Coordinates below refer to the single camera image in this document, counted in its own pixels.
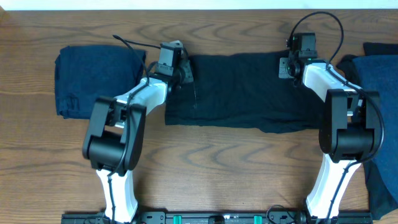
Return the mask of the black shorts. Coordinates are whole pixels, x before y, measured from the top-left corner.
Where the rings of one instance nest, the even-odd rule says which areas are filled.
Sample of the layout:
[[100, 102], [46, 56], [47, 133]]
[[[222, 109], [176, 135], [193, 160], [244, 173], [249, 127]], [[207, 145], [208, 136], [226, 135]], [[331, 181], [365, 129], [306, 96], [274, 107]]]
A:
[[190, 56], [194, 81], [167, 99], [165, 123], [277, 134], [319, 129], [323, 101], [305, 86], [279, 78], [279, 60], [288, 54]]

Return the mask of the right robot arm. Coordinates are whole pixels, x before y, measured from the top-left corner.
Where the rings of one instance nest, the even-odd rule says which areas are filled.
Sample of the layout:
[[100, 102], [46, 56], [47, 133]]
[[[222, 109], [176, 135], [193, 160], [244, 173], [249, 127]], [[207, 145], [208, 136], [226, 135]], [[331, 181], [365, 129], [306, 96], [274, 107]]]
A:
[[379, 93], [364, 91], [318, 58], [314, 33], [292, 34], [279, 78], [293, 79], [323, 101], [318, 133], [323, 159], [317, 180], [296, 223], [338, 223], [339, 206], [358, 167], [371, 160], [384, 140]]

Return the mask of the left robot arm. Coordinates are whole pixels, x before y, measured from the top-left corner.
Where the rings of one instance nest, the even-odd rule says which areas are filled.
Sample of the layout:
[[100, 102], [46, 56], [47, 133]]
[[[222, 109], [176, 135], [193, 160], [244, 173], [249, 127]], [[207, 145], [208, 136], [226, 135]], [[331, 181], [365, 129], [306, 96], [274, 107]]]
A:
[[106, 202], [95, 222], [131, 223], [137, 212], [133, 170], [141, 156], [147, 115], [181, 85], [193, 82], [182, 42], [159, 45], [160, 55], [139, 83], [122, 95], [96, 99], [83, 141], [83, 157], [99, 177]]

